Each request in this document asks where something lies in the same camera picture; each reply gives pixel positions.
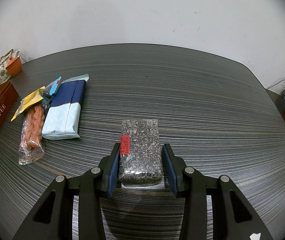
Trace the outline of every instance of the white wall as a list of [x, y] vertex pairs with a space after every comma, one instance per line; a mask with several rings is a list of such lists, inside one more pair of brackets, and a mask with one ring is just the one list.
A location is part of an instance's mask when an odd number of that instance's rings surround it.
[[0, 0], [0, 56], [131, 42], [230, 58], [268, 87], [285, 78], [285, 0]]

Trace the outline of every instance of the twisted dough snack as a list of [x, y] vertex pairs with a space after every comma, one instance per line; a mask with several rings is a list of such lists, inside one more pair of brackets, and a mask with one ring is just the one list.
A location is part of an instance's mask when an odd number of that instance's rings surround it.
[[31, 107], [26, 113], [23, 123], [22, 139], [20, 148], [30, 151], [40, 146], [42, 140], [41, 130], [44, 125], [44, 109], [38, 105]]
[[33, 107], [29, 109], [28, 112], [26, 113], [26, 117], [23, 123], [22, 139], [20, 143], [20, 148], [28, 149], [29, 151], [31, 150], [31, 147], [27, 146], [27, 142], [30, 140], [31, 123], [32, 123], [31, 120], [33, 118], [34, 113], [35, 113], [35, 110]]
[[36, 148], [42, 140], [41, 130], [44, 126], [44, 109], [41, 106], [34, 107], [34, 114], [31, 118], [30, 138], [27, 145]]

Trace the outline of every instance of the black rice package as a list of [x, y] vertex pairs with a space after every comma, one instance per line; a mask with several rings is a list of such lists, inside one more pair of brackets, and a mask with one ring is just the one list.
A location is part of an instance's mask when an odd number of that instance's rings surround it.
[[119, 179], [125, 186], [151, 186], [163, 177], [158, 120], [123, 120]]

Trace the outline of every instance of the gray wooden table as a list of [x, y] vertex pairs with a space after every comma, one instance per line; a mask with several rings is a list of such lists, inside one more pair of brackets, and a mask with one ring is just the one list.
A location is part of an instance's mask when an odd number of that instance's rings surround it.
[[[216, 55], [162, 45], [114, 44], [73, 49], [23, 65], [12, 79], [21, 97], [57, 77], [88, 73], [79, 139], [48, 141], [45, 156], [18, 166], [23, 117], [0, 130], [0, 236], [11, 239], [58, 174], [96, 166], [120, 140], [121, 120], [158, 119], [161, 143], [204, 175], [229, 175], [275, 240], [285, 236], [285, 125], [255, 76]], [[183, 199], [161, 183], [117, 188], [102, 200], [107, 239], [178, 239]], [[77, 239], [74, 203], [74, 238]], [[208, 238], [212, 236], [209, 210]]]

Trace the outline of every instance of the snack bag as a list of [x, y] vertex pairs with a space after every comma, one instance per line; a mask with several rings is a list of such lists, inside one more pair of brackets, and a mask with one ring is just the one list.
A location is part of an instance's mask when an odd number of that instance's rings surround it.
[[42, 135], [48, 140], [79, 138], [78, 123], [88, 74], [62, 82], [50, 104]]
[[28, 109], [22, 127], [19, 145], [19, 165], [32, 163], [44, 155], [41, 130], [44, 126], [44, 110], [41, 105]]

